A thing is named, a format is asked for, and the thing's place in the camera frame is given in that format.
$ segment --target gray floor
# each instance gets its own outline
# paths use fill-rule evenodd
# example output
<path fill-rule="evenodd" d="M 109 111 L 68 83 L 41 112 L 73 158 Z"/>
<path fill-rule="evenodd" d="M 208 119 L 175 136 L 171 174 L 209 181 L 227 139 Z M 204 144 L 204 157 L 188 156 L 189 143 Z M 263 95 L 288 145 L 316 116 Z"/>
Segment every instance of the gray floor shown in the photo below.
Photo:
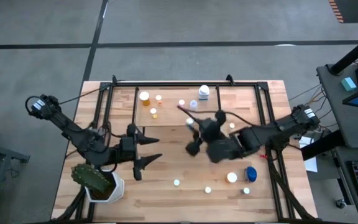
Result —
<path fill-rule="evenodd" d="M 91 43 L 101 3 L 0 1 L 0 44 Z M 116 0 L 108 4 L 99 42 L 354 39 L 358 24 L 338 23 L 328 0 Z M 89 79 L 115 74 L 125 80 L 221 80 L 230 73 L 238 80 L 284 80 L 291 98 L 318 84 L 317 66 L 334 63 L 353 47 L 99 49 Z M 31 154 L 0 194 L 0 223 L 49 219 L 67 142 L 54 125 L 28 116 L 24 100 L 41 93 L 61 100 L 76 96 L 88 54 L 89 49 L 0 50 L 0 145 Z M 291 105 L 307 102 L 312 93 Z M 66 104 L 65 114 L 72 118 L 75 106 Z M 328 111 L 326 103 L 319 115 Z M 334 123 L 332 114 L 322 120 Z M 353 206 L 335 208 L 341 193 L 334 180 L 310 184 L 320 218 L 358 223 Z"/>

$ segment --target caster wheel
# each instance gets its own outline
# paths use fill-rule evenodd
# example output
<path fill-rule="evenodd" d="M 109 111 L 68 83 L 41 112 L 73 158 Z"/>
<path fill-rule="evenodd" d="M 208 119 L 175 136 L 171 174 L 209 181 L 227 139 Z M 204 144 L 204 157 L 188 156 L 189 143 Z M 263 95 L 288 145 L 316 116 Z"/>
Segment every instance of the caster wheel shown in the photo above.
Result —
<path fill-rule="evenodd" d="M 340 209 L 342 209 L 342 208 L 347 206 L 344 199 L 337 200 L 335 205 L 336 205 L 337 208 L 340 208 Z"/>

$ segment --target wooden tabletop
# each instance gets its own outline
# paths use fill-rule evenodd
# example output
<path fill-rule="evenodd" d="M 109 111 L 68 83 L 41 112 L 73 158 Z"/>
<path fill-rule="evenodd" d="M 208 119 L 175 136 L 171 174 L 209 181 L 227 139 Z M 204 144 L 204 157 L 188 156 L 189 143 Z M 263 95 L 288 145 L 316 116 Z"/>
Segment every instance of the wooden tabletop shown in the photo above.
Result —
<path fill-rule="evenodd" d="M 275 117 L 286 116 L 291 110 L 284 82 L 267 82 Z M 99 83 L 85 82 L 81 94 L 99 88 Z M 189 103 L 194 97 L 196 98 L 198 96 L 196 89 L 147 88 L 151 99 L 155 99 L 155 95 L 163 96 L 163 108 L 158 110 L 158 118 L 151 120 L 150 110 L 146 111 L 145 107 L 137 105 L 136 123 L 140 127 L 141 125 L 147 126 L 145 135 L 159 138 L 160 142 L 138 146 L 138 152 L 139 156 L 149 156 L 155 153 L 162 153 L 163 156 L 142 171 L 142 181 L 134 180 L 131 162 L 119 165 L 117 173 L 126 183 L 124 196 L 113 204 L 97 204 L 94 222 L 277 221 L 267 161 L 260 157 L 265 153 L 263 148 L 244 159 L 222 161 L 219 164 L 209 161 L 205 147 L 196 157 L 191 157 L 186 153 L 185 146 L 191 141 L 191 133 L 184 127 L 186 116 L 177 113 L 178 110 L 175 107 L 178 97 L 183 98 L 186 103 Z M 214 88 L 210 88 L 210 90 L 208 104 L 202 109 L 215 110 L 217 108 L 212 101 L 216 92 L 213 93 Z M 134 94 L 134 87 L 114 88 L 109 115 L 113 133 L 124 133 L 126 126 L 131 122 Z M 223 110 L 235 112 L 252 123 L 260 123 L 252 87 L 221 87 L 220 94 Z M 76 124 L 83 128 L 87 127 L 93 119 L 96 98 L 97 92 L 80 98 L 75 118 Z M 268 121 L 263 95 L 262 101 Z M 229 123 L 235 123 L 235 129 L 244 127 L 244 123 L 237 118 L 228 116 L 227 120 L 222 127 L 224 133 L 232 131 L 228 126 Z M 117 143 L 117 139 L 112 140 L 112 145 Z M 75 148 L 69 145 L 67 153 L 73 150 Z M 301 152 L 289 147 L 283 151 L 283 157 L 291 191 L 302 206 L 316 217 L 316 209 Z M 66 159 L 52 218 L 61 215 L 78 193 L 80 186 L 70 177 L 71 167 L 84 161 L 79 154 L 72 154 Z M 253 166 L 257 170 L 258 178 L 254 183 L 244 181 L 243 171 L 247 166 Z M 235 172 L 239 177 L 236 183 L 229 184 L 225 181 L 225 176 L 229 172 Z M 178 187 L 173 184 L 175 179 L 180 180 Z M 204 193 L 204 188 L 207 186 L 212 188 L 210 194 Z M 250 188 L 249 195 L 241 194 L 244 187 Z M 283 212 L 287 214 L 281 190 L 280 198 Z"/>

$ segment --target blue bottle cap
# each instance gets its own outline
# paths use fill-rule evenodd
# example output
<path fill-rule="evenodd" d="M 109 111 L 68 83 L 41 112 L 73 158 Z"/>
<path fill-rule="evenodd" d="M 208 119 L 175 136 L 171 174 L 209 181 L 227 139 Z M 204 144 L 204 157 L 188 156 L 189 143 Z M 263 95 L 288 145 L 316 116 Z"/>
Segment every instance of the blue bottle cap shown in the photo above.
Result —
<path fill-rule="evenodd" d="M 254 182 L 256 180 L 257 177 L 257 173 L 255 168 L 249 166 L 246 168 L 246 174 L 247 174 L 247 179 L 249 182 Z"/>

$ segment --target white paper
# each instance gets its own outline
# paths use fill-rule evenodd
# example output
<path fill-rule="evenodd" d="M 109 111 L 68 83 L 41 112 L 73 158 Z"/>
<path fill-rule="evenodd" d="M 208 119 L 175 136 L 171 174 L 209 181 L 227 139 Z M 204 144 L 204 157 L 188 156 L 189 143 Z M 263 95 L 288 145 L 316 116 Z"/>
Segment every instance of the white paper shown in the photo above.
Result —
<path fill-rule="evenodd" d="M 308 137 L 304 137 L 302 136 L 302 138 L 299 140 L 299 145 L 301 148 L 313 143 L 314 140 Z M 308 159 L 307 161 L 305 161 L 305 168 L 307 171 L 310 172 L 317 172 L 317 162 L 316 162 L 316 158 L 313 157 L 311 159 Z"/>

